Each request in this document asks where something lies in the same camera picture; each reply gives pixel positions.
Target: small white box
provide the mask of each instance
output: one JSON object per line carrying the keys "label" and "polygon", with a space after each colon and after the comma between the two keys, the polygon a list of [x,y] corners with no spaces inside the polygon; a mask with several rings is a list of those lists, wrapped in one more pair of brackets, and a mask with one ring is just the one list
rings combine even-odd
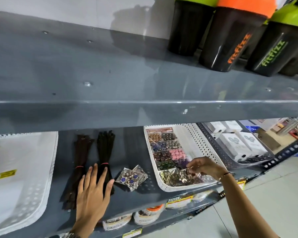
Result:
{"label": "small white box", "polygon": [[253,156],[251,150],[237,137],[236,134],[221,134],[219,139],[229,149],[236,161],[242,161]]}
{"label": "small white box", "polygon": [[243,141],[255,156],[263,155],[267,152],[265,147],[257,140],[252,133],[237,132],[238,138]]}
{"label": "small white box", "polygon": [[242,131],[242,127],[240,127],[239,124],[235,120],[222,121],[222,124],[226,127],[227,133]]}
{"label": "small white box", "polygon": [[210,129],[210,134],[214,139],[218,139],[219,136],[226,130],[226,127],[220,121],[207,122],[205,125]]}

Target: person's right hand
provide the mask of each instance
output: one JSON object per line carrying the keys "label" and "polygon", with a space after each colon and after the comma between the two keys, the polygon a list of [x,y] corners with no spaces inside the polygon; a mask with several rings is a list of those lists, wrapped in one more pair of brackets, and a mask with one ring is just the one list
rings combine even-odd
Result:
{"label": "person's right hand", "polygon": [[186,167],[191,174],[205,173],[216,180],[228,172],[226,168],[216,164],[209,157],[195,158]]}

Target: bracelet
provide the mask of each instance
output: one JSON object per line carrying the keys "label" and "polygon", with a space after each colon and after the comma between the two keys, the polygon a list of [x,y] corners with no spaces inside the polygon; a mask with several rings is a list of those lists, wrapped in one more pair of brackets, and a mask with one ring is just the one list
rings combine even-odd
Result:
{"label": "bracelet", "polygon": [[223,175],[218,179],[218,181],[221,181],[221,179],[222,179],[225,175],[228,175],[228,174],[232,174],[232,173],[231,173],[231,172],[227,172],[227,173],[223,174]]}

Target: white wall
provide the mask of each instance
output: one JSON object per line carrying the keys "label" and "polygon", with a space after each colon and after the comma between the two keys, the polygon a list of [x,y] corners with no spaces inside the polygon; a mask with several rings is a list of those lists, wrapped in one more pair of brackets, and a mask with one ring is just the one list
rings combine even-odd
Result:
{"label": "white wall", "polygon": [[0,0],[0,11],[169,39],[174,0]]}

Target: forearm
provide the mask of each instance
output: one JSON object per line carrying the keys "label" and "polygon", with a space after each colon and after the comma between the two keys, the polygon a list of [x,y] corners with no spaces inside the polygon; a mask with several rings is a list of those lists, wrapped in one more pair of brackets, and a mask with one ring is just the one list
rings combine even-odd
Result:
{"label": "forearm", "polygon": [[240,238],[278,238],[231,174],[225,175],[221,182]]}

